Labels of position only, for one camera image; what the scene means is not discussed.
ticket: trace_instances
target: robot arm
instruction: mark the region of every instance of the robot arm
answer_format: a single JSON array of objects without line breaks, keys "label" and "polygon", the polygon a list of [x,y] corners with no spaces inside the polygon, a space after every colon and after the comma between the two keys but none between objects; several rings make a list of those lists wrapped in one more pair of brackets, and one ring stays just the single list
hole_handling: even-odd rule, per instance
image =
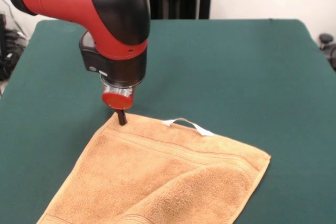
[{"label": "robot arm", "polygon": [[22,12],[87,28],[80,50],[87,70],[101,74],[103,101],[117,110],[132,106],[145,76],[150,33],[149,0],[11,0]]}]

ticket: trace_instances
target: brown towel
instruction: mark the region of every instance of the brown towel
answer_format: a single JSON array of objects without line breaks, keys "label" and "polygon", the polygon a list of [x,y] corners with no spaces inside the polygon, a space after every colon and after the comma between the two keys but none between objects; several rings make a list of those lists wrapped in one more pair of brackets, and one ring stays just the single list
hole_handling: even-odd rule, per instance
[{"label": "brown towel", "polygon": [[94,134],[38,224],[233,223],[270,162],[223,136],[127,118]]}]

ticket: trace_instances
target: green tablecloth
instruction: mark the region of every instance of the green tablecloth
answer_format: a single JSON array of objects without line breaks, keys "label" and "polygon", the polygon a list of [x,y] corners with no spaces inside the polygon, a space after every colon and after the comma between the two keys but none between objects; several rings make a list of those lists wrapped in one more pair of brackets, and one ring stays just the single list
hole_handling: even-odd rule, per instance
[{"label": "green tablecloth", "polygon": [[[39,23],[0,101],[1,224],[35,223],[111,115],[83,32]],[[272,155],[237,223],[336,223],[336,78],[304,24],[153,21],[148,58],[131,113],[184,117]]]}]

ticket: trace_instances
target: floor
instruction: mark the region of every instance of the floor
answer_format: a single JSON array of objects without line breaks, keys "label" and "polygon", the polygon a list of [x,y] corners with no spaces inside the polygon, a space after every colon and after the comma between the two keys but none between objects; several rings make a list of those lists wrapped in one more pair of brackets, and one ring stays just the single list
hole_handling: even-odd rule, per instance
[{"label": "floor", "polygon": [[1,94],[4,93],[7,84],[8,84],[8,81],[0,81],[0,90],[1,90]]}]

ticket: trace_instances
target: black cable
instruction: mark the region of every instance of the black cable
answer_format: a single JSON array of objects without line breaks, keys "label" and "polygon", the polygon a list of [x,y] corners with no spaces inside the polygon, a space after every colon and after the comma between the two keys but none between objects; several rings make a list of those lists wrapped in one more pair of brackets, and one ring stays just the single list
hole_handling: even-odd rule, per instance
[{"label": "black cable", "polygon": [[7,1],[5,1],[5,0],[2,0],[2,1],[4,2],[5,5],[8,6],[9,13],[11,14],[11,17],[12,17],[12,19],[13,19],[15,25],[17,26],[17,28],[19,28],[19,30],[21,31],[21,33],[22,33],[24,36],[27,37],[27,35],[26,35],[25,32],[23,31],[22,27],[21,27],[21,26],[18,24],[18,22],[15,20],[14,15],[13,15],[13,12],[12,12],[12,8],[11,8],[11,6],[9,5],[9,3],[8,3]]}]

